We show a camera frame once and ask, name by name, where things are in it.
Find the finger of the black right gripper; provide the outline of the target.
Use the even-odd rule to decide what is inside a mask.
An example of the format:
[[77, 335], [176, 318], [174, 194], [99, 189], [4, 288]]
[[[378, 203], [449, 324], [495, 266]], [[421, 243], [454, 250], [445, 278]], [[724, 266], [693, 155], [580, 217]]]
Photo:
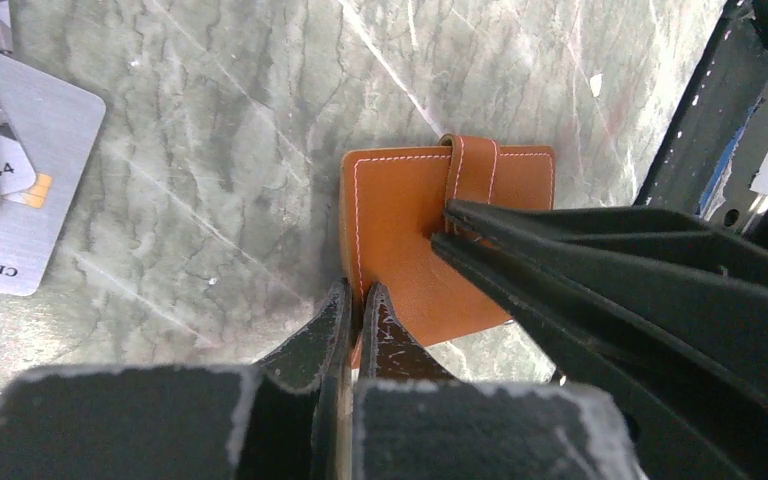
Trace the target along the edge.
[[516, 210], [450, 201], [445, 217], [492, 240], [527, 235], [695, 268], [768, 288], [768, 249], [695, 216], [649, 207]]
[[535, 240], [535, 259], [437, 234], [434, 252], [571, 379], [610, 393], [652, 479], [768, 479], [768, 287]]

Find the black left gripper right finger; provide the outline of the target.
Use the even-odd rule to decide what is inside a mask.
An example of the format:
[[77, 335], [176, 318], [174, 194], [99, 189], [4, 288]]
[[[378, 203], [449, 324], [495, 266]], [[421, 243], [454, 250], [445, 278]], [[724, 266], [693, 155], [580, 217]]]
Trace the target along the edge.
[[402, 326], [388, 289], [369, 291], [355, 387], [356, 479], [637, 479], [612, 397], [567, 383], [465, 383]]

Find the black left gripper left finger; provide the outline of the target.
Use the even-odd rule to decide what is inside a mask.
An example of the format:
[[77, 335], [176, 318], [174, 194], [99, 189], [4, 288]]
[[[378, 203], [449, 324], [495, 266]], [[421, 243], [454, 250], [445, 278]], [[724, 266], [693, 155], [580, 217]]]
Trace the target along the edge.
[[351, 290], [252, 364], [51, 365], [0, 396], [0, 479], [337, 479]]

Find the brown leather card holder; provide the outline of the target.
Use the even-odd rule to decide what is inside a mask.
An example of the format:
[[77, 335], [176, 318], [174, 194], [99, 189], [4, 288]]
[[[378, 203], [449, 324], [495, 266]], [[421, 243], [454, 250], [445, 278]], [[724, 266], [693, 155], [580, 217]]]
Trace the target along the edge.
[[550, 210], [555, 154], [541, 145], [444, 135], [436, 146], [354, 150], [340, 166], [342, 267], [358, 307], [382, 283], [424, 347], [499, 326], [509, 315], [432, 251], [447, 201]]

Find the black aluminium base frame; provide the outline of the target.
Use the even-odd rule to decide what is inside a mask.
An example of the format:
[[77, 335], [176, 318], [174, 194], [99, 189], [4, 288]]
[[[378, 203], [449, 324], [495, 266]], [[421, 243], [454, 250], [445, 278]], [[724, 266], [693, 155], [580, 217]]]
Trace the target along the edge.
[[768, 212], [752, 191], [768, 152], [768, 1], [729, 1], [635, 200], [749, 234]]

